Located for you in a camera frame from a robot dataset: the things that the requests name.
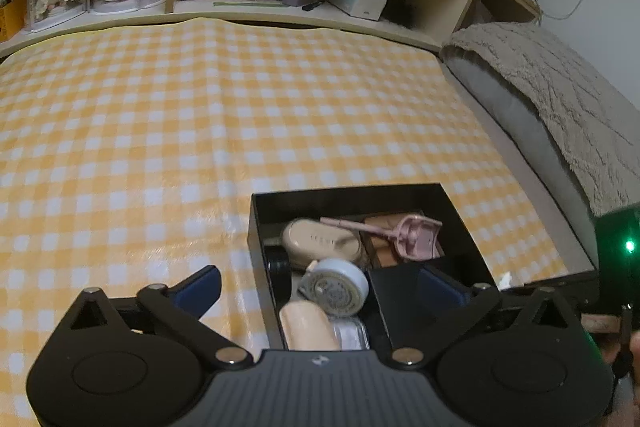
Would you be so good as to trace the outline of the yellow orange box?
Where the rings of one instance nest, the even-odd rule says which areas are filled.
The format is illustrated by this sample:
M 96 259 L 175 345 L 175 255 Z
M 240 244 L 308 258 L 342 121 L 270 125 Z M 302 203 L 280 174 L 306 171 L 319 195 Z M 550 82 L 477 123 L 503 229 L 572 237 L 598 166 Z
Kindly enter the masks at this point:
M 0 9 L 0 42 L 6 42 L 25 26 L 27 0 L 11 0 Z

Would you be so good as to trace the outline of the round white patterned tin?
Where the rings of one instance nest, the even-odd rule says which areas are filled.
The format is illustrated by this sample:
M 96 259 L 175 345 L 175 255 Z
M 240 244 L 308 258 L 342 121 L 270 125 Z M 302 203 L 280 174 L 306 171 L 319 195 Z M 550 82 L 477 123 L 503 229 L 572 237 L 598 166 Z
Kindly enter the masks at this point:
M 332 317 L 352 317 L 366 302 L 369 283 L 357 265 L 330 258 L 308 265 L 298 291 Z

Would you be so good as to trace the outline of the black round small case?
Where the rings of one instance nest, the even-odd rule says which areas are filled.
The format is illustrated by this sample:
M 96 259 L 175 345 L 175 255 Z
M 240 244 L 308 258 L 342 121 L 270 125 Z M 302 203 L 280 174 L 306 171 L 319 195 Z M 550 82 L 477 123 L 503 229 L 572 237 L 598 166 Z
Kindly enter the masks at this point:
M 291 298 L 292 269 L 288 253 L 282 246 L 265 247 L 267 274 L 270 280 L 274 302 L 281 308 Z

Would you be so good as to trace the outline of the black pen on shelf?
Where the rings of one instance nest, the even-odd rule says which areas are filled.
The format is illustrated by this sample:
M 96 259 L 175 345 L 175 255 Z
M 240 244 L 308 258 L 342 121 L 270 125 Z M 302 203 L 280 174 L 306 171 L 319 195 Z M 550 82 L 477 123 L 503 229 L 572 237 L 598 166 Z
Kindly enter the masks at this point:
M 312 11 L 314 9 L 317 9 L 318 6 L 322 5 L 325 1 L 326 0 L 317 0 L 317 1 L 314 1 L 314 2 L 311 2 L 311 3 L 304 4 L 302 6 L 302 10 L 304 12 L 310 12 L 310 11 Z

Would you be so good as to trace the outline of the grey fluffy blanket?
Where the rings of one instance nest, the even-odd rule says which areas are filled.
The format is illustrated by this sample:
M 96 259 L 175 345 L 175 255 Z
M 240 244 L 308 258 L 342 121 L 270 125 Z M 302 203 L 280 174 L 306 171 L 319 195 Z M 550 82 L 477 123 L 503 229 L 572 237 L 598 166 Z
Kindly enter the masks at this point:
M 471 25 L 451 50 L 477 55 L 535 107 L 595 215 L 639 202 L 639 109 L 585 58 L 533 23 Z

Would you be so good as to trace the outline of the large black storage box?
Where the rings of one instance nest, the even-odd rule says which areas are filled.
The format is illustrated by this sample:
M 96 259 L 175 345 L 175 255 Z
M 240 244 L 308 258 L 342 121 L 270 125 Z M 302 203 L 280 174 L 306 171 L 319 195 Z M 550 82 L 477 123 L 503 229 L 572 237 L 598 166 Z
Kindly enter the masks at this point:
M 285 347 L 279 320 L 282 307 L 277 308 L 273 299 L 265 254 L 265 247 L 268 245 L 282 246 L 280 236 L 285 225 L 300 218 L 317 220 L 326 217 L 362 222 L 372 216 L 415 212 L 442 221 L 442 229 L 438 234 L 442 257 L 427 262 L 438 265 L 439 270 L 464 286 L 471 287 L 480 282 L 496 285 L 456 207 L 444 188 L 437 183 L 333 187 L 254 194 L 250 198 L 247 244 L 262 318 L 266 325 L 268 346 L 276 349 Z M 370 284 L 369 272 L 380 268 L 372 265 L 371 244 L 367 236 L 361 236 L 361 240 L 370 262 L 364 269 Z M 384 336 L 371 289 L 358 317 L 366 326 L 371 348 L 390 351 L 390 343 Z

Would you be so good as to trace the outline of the pink small tool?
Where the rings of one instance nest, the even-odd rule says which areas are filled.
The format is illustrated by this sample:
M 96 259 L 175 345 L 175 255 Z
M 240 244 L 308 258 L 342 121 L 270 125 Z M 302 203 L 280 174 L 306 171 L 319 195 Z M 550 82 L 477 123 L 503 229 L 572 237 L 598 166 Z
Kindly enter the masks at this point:
M 434 258 L 437 254 L 438 234 L 442 228 L 442 221 L 421 215 L 407 215 L 401 218 L 392 229 L 343 219 L 321 218 L 320 222 L 324 225 L 366 232 L 387 239 L 394 244 L 399 257 L 411 261 Z

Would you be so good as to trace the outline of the small black rectangular box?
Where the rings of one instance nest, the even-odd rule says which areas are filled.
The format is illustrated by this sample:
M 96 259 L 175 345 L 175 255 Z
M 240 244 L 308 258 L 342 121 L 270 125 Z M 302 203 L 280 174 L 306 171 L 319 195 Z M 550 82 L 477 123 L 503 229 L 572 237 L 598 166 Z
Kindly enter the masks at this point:
M 369 281 L 392 349 L 408 346 L 442 314 L 471 300 L 469 288 L 427 261 L 371 270 Z

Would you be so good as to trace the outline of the clear plastic wrapper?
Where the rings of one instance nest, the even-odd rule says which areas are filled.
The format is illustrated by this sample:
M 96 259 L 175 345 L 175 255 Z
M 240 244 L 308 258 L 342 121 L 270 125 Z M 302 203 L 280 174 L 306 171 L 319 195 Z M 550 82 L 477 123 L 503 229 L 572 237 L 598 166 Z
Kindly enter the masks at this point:
M 518 287 L 520 280 L 515 273 L 508 271 L 498 277 L 496 284 L 500 291 L 506 291 L 507 289 Z

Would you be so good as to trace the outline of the clear plastic small case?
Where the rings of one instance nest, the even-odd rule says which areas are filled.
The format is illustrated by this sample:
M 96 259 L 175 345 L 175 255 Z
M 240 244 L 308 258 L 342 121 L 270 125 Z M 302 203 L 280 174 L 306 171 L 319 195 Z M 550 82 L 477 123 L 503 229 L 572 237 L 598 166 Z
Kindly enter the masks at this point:
M 370 349 L 366 326 L 358 317 L 329 317 L 329 321 L 341 350 Z

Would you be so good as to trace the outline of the oval wooden piece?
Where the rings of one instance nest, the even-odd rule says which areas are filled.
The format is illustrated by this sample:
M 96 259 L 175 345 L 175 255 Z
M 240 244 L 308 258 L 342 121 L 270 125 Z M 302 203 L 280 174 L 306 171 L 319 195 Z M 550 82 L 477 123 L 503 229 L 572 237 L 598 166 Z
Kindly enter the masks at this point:
M 337 351 L 341 349 L 326 312 L 308 300 L 291 301 L 279 312 L 288 350 Z

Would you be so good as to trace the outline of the grey cushion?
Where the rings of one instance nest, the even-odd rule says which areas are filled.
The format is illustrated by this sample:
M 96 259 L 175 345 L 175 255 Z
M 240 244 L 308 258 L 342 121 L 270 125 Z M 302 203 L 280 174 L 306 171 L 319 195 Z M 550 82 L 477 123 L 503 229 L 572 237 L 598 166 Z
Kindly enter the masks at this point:
M 474 52 L 447 46 L 439 58 L 447 80 L 524 188 L 567 270 L 596 269 L 588 202 L 533 104 Z

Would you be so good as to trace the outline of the yellow checkered table cloth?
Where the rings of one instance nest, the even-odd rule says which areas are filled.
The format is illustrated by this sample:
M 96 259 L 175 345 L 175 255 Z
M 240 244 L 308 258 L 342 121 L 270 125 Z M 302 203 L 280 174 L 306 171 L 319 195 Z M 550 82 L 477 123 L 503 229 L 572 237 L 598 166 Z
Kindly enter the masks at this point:
M 55 37 L 1 66 L 1 421 L 79 291 L 217 265 L 204 317 L 267 346 L 246 236 L 257 193 L 438 183 L 495 277 L 590 262 L 513 143 L 423 50 L 197 18 Z

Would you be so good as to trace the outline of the beige earbuds case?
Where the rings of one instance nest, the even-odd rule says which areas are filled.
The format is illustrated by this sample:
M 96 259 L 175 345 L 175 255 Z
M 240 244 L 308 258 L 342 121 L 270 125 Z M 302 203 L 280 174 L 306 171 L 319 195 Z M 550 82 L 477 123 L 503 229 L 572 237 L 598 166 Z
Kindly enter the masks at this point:
M 357 234 L 319 221 L 291 221 L 281 234 L 281 243 L 295 270 L 304 271 L 311 262 L 324 259 L 342 259 L 354 265 L 363 262 L 364 249 Z

